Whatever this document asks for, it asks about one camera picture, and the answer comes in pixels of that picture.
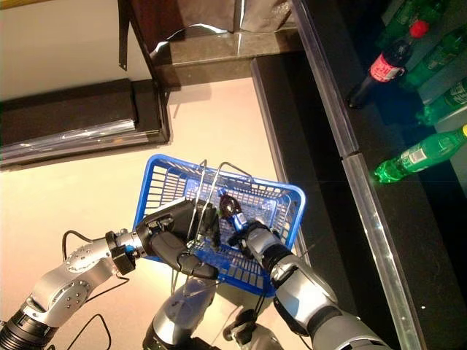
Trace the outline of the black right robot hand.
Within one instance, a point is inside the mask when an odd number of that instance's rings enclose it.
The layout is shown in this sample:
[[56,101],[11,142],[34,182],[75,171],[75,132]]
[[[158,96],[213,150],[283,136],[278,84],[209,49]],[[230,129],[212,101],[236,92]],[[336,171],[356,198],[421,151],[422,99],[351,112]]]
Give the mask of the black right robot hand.
[[230,246],[237,246],[243,255],[259,263],[266,250],[274,245],[282,245],[280,239],[259,221],[248,222],[246,227],[235,232],[229,239]]

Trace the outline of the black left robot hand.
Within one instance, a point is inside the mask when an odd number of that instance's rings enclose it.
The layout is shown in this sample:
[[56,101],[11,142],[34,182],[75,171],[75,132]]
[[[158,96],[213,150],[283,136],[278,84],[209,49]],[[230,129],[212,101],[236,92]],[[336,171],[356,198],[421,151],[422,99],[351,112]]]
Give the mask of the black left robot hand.
[[159,257],[177,272],[200,279],[215,280],[218,269],[200,260],[188,248],[197,235],[220,246],[217,209],[204,200],[178,198],[147,215],[135,227],[142,247],[149,257]]

